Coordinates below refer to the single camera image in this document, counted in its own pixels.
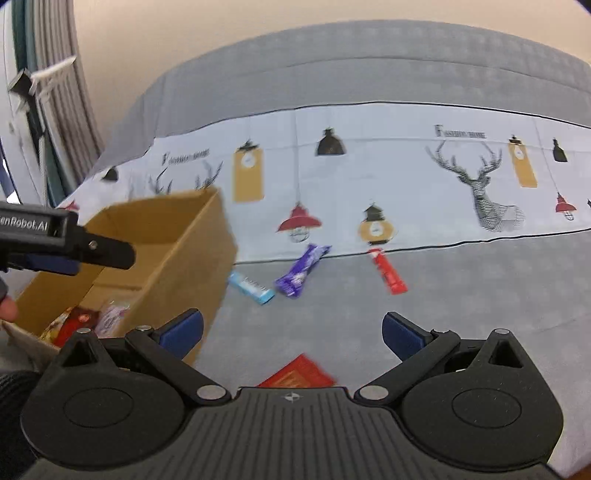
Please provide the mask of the person's hand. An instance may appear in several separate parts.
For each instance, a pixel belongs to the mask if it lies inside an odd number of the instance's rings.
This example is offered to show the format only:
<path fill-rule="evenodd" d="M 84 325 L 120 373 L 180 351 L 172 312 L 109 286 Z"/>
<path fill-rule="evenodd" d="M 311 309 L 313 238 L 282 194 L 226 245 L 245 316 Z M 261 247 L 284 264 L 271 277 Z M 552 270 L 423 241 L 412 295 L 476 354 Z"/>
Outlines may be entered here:
<path fill-rule="evenodd" d="M 8 286 L 3 279 L 0 279 L 0 319 L 7 322 L 14 322 L 18 317 L 18 306 L 9 296 Z"/>

